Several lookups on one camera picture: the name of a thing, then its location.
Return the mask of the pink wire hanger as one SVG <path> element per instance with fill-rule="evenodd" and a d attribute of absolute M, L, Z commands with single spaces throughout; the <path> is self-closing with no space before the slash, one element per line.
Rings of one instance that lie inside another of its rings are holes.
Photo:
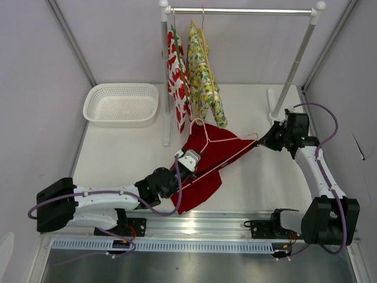
<path fill-rule="evenodd" d="M 239 137 L 226 129 L 207 124 L 202 119 L 194 119 L 190 123 L 190 134 L 186 144 L 189 145 L 189 149 L 199 153 L 201 159 L 197 174 L 185 182 L 183 191 L 188 192 L 197 184 L 208 181 L 213 173 L 219 176 L 220 169 L 256 147 L 258 138 L 257 133 Z"/>

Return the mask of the red skirt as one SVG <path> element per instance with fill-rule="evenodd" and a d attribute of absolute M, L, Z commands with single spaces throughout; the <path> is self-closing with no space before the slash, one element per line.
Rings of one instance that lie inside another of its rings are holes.
<path fill-rule="evenodd" d="M 207 201 L 221 186 L 220 170 L 257 146 L 255 139 L 239 138 L 232 132 L 210 124 L 193 123 L 184 150 L 201 154 L 195 177 L 183 182 L 178 214 Z"/>

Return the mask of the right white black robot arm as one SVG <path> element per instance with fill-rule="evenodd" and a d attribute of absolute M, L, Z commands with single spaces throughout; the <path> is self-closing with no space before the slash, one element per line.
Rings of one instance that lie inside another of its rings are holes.
<path fill-rule="evenodd" d="M 356 199 L 348 198 L 338 186 L 323 158 L 318 138 L 309 135 L 309 116 L 285 111 L 283 121 L 274 121 L 258 141 L 274 151 L 286 149 L 300 167 L 312 197 L 305 212 L 275 209 L 269 231 L 276 238 L 297 232 L 307 244 L 337 245 L 352 243 L 360 212 Z"/>

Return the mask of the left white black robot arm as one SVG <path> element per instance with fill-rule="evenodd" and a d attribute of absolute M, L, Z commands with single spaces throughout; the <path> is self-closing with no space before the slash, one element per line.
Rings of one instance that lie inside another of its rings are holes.
<path fill-rule="evenodd" d="M 156 206 L 174 194 L 181 202 L 182 185 L 194 175 L 197 165 L 193 158 L 181 156 L 171 169 L 159 167 L 133 185 L 115 188 L 75 185 L 72 178 L 64 177 L 37 194 L 37 204 L 28 217 L 36 220 L 39 233 L 65 227 L 94 227 L 120 236 L 128 228 L 128 211 L 148 209 L 161 216 L 175 214 L 180 203 L 171 212 L 158 211 Z"/>

